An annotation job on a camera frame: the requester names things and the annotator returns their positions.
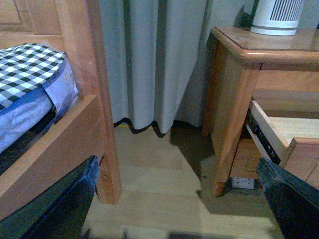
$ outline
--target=wall socket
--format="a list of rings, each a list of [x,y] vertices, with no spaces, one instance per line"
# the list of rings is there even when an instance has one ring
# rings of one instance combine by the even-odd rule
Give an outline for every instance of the wall socket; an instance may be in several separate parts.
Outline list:
[[[254,189],[255,188],[255,179],[253,179],[253,178],[233,178],[232,187],[233,188]]]

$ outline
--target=drawer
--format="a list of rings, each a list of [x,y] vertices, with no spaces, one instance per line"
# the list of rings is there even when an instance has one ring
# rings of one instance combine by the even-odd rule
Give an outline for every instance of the drawer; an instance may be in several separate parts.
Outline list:
[[[95,96],[87,96],[0,176],[0,220],[37,197],[91,155],[104,153]]]
[[[280,166],[319,188],[319,119],[306,118],[307,112],[266,112],[255,100],[249,110],[272,147],[269,149],[279,157]],[[249,131],[261,154],[269,158],[258,137]]]

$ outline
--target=floor board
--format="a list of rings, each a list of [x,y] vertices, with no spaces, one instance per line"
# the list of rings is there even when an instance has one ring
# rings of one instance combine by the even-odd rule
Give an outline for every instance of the floor board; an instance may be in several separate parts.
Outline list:
[[[86,239],[282,239],[260,189],[210,194],[216,157],[196,129],[116,127],[123,194],[118,205],[94,197]]]

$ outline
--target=blue mattress cover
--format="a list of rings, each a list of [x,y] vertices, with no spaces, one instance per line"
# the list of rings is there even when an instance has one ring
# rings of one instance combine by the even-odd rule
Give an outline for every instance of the blue mattress cover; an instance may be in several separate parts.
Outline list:
[[[70,64],[61,75],[25,94],[0,112],[0,153],[39,122],[52,108],[59,113],[68,108],[78,94]]]

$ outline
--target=checkered blanket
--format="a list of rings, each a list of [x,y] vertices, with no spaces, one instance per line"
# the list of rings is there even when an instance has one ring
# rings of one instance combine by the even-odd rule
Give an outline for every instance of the checkered blanket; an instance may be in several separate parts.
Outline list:
[[[59,75],[65,56],[41,44],[0,50],[0,111]]]

